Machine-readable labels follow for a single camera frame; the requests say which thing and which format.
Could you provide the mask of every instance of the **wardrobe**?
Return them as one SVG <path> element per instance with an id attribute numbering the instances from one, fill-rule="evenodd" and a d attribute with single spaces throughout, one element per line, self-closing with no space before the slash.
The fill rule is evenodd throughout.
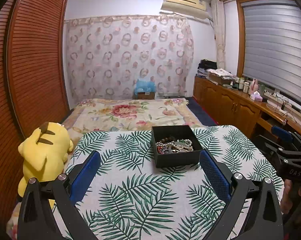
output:
<path id="1" fill-rule="evenodd" d="M 7 0 L 0 10 L 0 231 L 16 204 L 18 145 L 69 113 L 62 66 L 67 0 Z"/>

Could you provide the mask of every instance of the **sheer curtain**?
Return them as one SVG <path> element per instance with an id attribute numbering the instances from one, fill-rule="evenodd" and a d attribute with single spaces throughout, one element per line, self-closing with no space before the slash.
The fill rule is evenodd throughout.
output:
<path id="1" fill-rule="evenodd" d="M 215 39 L 217 47 L 217 68 L 225 69 L 225 13 L 224 3 L 211 0 Z"/>
<path id="2" fill-rule="evenodd" d="M 67 69 L 73 99 L 132 98 L 137 79 L 184 95 L 194 41 L 185 18 L 109 16 L 68 22 Z"/>

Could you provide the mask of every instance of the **yellow plush toy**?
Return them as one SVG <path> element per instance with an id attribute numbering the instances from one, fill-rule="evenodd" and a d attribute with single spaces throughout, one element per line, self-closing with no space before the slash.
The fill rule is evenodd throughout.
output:
<path id="1" fill-rule="evenodd" d="M 73 150 L 67 130 L 59 123 L 46 122 L 18 146 L 24 158 L 24 177 L 18 184 L 18 194 L 23 197 L 30 178 L 39 181 L 54 180 L 62 173 L 67 152 Z"/>

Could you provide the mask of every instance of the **striped window blind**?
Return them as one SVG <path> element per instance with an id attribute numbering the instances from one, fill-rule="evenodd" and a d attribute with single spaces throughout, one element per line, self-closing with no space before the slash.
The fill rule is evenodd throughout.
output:
<path id="1" fill-rule="evenodd" d="M 301 10 L 292 0 L 241 5 L 246 33 L 243 75 L 301 102 Z"/>

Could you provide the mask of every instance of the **metal screw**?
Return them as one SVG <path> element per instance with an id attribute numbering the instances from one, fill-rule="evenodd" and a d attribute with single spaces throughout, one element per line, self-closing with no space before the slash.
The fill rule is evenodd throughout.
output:
<path id="1" fill-rule="evenodd" d="M 28 183 L 30 184 L 34 184 L 36 182 L 36 178 L 30 178 Z"/>
<path id="2" fill-rule="evenodd" d="M 272 182 L 272 180 L 270 178 L 265 178 L 264 180 L 267 184 L 270 184 Z"/>
<path id="3" fill-rule="evenodd" d="M 235 174 L 234 174 L 234 177 L 235 177 L 236 179 L 242 179 L 242 178 L 243 178 L 243 175 L 240 174 L 240 173 L 235 173 Z"/>
<path id="4" fill-rule="evenodd" d="M 61 175 L 58 176 L 58 179 L 59 180 L 65 180 L 66 177 L 67 177 L 67 175 L 63 173 L 63 174 L 61 174 Z"/>

